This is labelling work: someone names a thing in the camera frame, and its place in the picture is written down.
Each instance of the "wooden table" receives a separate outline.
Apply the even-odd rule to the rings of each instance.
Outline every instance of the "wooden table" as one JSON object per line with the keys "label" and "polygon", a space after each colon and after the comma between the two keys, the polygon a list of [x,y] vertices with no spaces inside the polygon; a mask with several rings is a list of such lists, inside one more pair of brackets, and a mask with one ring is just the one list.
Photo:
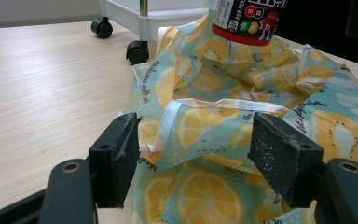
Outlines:
{"label": "wooden table", "polygon": [[[99,39],[90,24],[0,29],[0,208],[45,188],[61,161],[86,158],[130,93],[125,52],[138,36],[112,22]],[[358,77],[357,63],[331,58]],[[131,223],[130,195],[125,206],[100,209],[100,222]]]}

